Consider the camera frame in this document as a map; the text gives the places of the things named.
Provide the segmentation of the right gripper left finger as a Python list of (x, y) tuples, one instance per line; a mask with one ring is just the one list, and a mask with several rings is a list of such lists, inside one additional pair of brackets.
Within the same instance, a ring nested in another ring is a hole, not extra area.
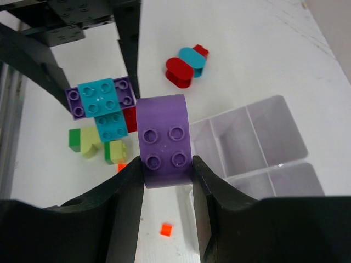
[(63, 205), (1, 201), (1, 262), (133, 262), (144, 195), (142, 162)]

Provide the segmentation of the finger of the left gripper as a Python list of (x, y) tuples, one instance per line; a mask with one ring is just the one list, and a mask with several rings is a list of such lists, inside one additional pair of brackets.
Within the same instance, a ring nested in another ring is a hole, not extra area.
[(65, 90), (70, 84), (50, 47), (33, 38), (35, 33), (34, 28), (16, 31), (1, 24), (1, 61), (34, 81), (68, 110)]
[(136, 98), (140, 98), (138, 82), (138, 47), (141, 1), (112, 1), (112, 11), (120, 37), (118, 42), (128, 77)]

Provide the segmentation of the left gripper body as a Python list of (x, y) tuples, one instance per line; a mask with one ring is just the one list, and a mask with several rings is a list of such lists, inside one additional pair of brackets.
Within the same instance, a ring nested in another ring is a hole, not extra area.
[(1, 3), (27, 26), (24, 36), (54, 47), (85, 38), (84, 30), (114, 22), (109, 1), (52, 0)]

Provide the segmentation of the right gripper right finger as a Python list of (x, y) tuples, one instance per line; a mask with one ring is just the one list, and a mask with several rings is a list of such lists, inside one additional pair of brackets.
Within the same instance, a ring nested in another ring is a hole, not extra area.
[(256, 200), (193, 156), (202, 262), (350, 262), (349, 197)]

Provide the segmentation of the teal rounded lego brick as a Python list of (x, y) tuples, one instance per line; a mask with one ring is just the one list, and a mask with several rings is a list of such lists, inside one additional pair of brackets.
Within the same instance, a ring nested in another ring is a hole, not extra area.
[(204, 56), (189, 47), (180, 49), (178, 56), (194, 69), (195, 78), (202, 76), (202, 72), (206, 64), (206, 59)]

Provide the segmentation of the purple lego plate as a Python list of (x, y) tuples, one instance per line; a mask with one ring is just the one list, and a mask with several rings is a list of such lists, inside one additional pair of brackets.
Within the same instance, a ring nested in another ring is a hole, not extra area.
[(82, 83), (65, 90), (65, 95), (74, 120), (106, 115), (135, 106), (135, 95), (128, 77)]

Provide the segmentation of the red rounded lego brick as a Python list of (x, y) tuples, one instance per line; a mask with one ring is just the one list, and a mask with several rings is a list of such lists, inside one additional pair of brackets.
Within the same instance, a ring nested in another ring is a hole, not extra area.
[(194, 69), (178, 57), (166, 61), (166, 78), (180, 89), (190, 87)]

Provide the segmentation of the teal square lego brick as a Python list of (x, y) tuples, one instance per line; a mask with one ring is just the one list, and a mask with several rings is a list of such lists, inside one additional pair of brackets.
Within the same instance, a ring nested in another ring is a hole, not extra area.
[(121, 110), (112, 78), (82, 83), (77, 87), (87, 118)]

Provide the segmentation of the teal small lego brick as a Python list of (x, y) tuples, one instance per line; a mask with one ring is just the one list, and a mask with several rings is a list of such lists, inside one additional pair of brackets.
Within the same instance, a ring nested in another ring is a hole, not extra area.
[(128, 135), (123, 111), (117, 111), (94, 118), (102, 142), (118, 140)]

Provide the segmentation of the purple curved lego brick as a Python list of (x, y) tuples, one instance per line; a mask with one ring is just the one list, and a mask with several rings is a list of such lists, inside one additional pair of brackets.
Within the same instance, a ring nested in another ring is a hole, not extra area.
[(145, 186), (192, 182), (188, 112), (183, 94), (138, 99), (137, 132)]

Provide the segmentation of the red small lego brick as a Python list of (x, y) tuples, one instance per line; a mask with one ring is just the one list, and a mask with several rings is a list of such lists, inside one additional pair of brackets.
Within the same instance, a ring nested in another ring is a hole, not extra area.
[(204, 48), (202, 45), (197, 44), (196, 46), (193, 47), (193, 50), (198, 52), (200, 55), (202, 55), (207, 60), (208, 55), (209, 55), (209, 51), (206, 48)]

